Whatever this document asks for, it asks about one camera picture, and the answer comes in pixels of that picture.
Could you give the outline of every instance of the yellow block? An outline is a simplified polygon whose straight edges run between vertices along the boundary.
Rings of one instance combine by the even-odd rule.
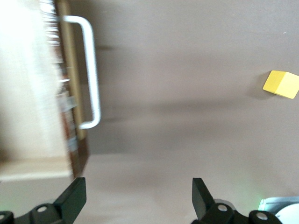
[[[287,71],[271,71],[263,90],[294,99],[299,91],[299,76]]]

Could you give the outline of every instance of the drawer handle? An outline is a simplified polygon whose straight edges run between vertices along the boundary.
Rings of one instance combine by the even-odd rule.
[[[65,22],[77,23],[82,28],[84,51],[86,57],[85,60],[87,68],[87,78],[90,94],[90,104],[92,109],[93,120],[83,122],[79,125],[79,128],[89,129],[99,124],[101,119],[100,92],[98,84],[93,28],[87,19],[80,16],[65,15],[63,16],[63,20]]]

